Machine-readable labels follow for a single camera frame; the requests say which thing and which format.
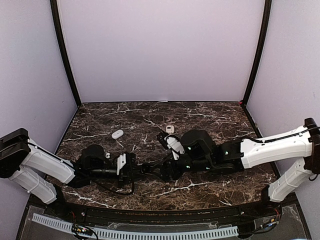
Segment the black round charging case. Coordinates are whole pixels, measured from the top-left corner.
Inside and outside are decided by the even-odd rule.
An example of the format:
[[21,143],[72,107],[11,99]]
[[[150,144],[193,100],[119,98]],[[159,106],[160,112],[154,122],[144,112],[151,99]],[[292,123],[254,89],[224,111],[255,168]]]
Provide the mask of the black round charging case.
[[153,174],[155,167],[152,164],[149,163],[143,163],[141,165],[140,172],[144,175],[150,175]]

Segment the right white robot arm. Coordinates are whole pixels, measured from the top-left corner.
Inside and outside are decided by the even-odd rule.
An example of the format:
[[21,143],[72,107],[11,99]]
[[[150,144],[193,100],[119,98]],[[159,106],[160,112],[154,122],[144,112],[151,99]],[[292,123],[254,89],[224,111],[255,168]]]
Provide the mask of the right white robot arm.
[[216,175],[242,172],[258,165],[295,158],[294,164],[266,186],[255,213],[266,217],[288,194],[311,176],[320,174],[320,127],[313,118],[291,131],[263,138],[239,138],[216,144],[205,130],[192,129],[182,137],[161,132],[161,145],[170,150],[162,162],[148,172],[168,182],[186,172],[209,171]]

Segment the beige gold-rimmed charging case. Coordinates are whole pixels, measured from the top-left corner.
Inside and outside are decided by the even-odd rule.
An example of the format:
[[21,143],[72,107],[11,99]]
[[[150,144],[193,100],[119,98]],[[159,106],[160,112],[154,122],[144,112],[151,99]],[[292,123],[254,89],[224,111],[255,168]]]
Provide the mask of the beige gold-rimmed charging case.
[[165,127],[165,132],[168,134],[174,134],[175,133],[175,127],[173,125],[167,125]]

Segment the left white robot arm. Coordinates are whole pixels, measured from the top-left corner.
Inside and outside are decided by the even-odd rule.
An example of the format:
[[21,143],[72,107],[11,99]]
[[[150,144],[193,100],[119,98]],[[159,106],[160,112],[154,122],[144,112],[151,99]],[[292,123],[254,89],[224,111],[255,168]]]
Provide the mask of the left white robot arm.
[[67,218],[70,206],[62,199],[61,191],[38,175],[42,172],[74,189],[98,184],[100,180],[117,180],[118,187],[133,185],[143,178],[136,155],[125,152],[114,159],[107,158],[102,146],[93,144],[81,151],[72,162],[43,149],[24,128],[19,128],[0,139],[0,177],[16,182],[60,218]]

